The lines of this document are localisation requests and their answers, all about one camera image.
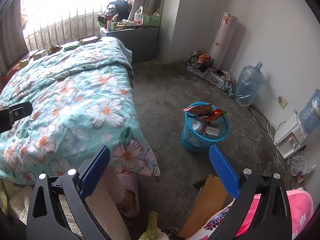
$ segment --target foot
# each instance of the foot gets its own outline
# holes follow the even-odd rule
[[[117,168],[116,173],[118,175],[129,175],[132,176],[133,172],[127,171],[122,168]],[[133,192],[125,189],[124,199],[117,205],[117,207],[123,212],[128,212],[133,208]]]

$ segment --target green plastic basket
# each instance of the green plastic basket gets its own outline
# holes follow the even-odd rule
[[[161,22],[161,16],[143,15],[142,25],[159,27]]]

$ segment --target silver screw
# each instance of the silver screw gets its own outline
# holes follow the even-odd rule
[[[46,174],[45,174],[45,173],[41,173],[41,174],[39,175],[39,179],[44,179],[44,178],[45,178],[45,176],[46,176]]]
[[[280,174],[279,174],[279,173],[275,173],[275,174],[273,174],[273,177],[275,177],[275,179],[280,179],[280,178],[281,178],[281,176],[280,176]]]
[[[243,170],[244,174],[250,175],[252,173],[252,171],[249,168],[245,168]]]
[[[68,170],[68,175],[73,176],[76,174],[76,172],[77,172],[76,169],[70,169],[70,170]]]

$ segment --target pink slipper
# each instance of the pink slipper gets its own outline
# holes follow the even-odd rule
[[[139,214],[139,198],[138,198],[138,181],[135,174],[132,175],[118,175],[125,188],[133,193],[132,210],[123,212],[120,211],[125,217],[135,217]]]

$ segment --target teal blanket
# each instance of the teal blanket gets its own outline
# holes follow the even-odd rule
[[[104,145],[109,165],[160,175],[137,119],[131,60],[119,40],[103,37],[17,72],[0,95],[1,109],[30,101],[33,112],[0,134],[0,177],[32,185],[43,172],[77,169]]]

